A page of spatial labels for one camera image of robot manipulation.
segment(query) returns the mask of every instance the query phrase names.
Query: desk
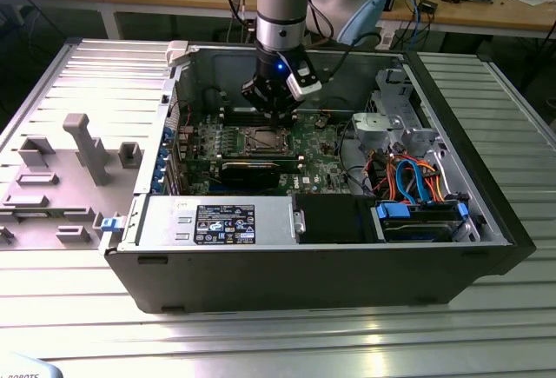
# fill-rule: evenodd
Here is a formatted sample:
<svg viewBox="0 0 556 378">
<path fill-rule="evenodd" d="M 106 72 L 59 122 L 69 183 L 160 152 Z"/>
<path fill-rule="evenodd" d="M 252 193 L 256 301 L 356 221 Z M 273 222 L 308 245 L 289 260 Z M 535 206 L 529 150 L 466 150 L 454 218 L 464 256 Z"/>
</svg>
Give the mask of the desk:
<svg viewBox="0 0 556 378">
<path fill-rule="evenodd" d="M 116 12 L 157 13 L 177 16 L 230 17 L 226 0 L 33 0 L 43 6 L 98 11 L 106 33 L 120 39 Z M 493 4 L 460 4 L 430 0 L 439 5 L 431 30 L 498 36 L 545 37 L 556 17 L 556 8 L 547 3 L 531 7 L 517 0 L 494 0 Z M 25 0 L 0 0 L 4 4 L 26 4 Z M 247 0 L 248 17 L 254 17 L 256 0 Z M 379 22 L 383 33 L 393 32 L 411 20 L 404 0 L 396 0 L 392 11 Z"/>
</svg>

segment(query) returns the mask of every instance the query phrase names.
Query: power supply label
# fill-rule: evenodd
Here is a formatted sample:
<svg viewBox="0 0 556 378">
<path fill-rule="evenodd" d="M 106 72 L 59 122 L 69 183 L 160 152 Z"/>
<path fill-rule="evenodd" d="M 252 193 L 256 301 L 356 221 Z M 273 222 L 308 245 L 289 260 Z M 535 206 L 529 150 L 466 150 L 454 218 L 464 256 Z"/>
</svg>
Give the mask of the power supply label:
<svg viewBox="0 0 556 378">
<path fill-rule="evenodd" d="M 195 243 L 236 245 L 255 243 L 255 206 L 197 206 Z"/>
</svg>

